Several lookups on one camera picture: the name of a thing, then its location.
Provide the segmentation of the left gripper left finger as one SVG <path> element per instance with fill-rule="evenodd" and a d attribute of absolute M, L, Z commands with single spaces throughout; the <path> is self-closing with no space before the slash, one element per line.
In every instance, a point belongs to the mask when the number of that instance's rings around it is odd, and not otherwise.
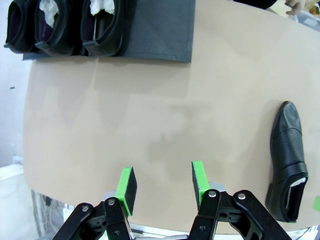
<path fill-rule="evenodd" d="M 78 204 L 54 240 L 99 240 L 104 234 L 109 240 L 132 240 L 128 217 L 133 215 L 137 180 L 133 167 L 122 170 L 115 193 L 97 206 Z"/>

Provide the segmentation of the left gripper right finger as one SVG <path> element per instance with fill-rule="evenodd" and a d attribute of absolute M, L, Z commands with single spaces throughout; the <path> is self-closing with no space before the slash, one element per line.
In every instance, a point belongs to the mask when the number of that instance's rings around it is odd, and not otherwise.
<path fill-rule="evenodd" d="M 189 240 L 214 239 L 219 222 L 229 223 L 244 240 L 291 239 L 252 192 L 219 191 L 210 186 L 202 161 L 193 161 L 191 167 L 197 215 Z"/>

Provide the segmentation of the person's left hand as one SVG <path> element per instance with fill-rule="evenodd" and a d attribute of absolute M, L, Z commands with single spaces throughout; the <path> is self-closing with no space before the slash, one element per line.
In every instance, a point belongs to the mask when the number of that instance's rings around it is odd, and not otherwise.
<path fill-rule="evenodd" d="M 290 7 L 290 10 L 286 12 L 287 15 L 297 15 L 304 9 L 307 0 L 286 0 L 285 5 Z"/>

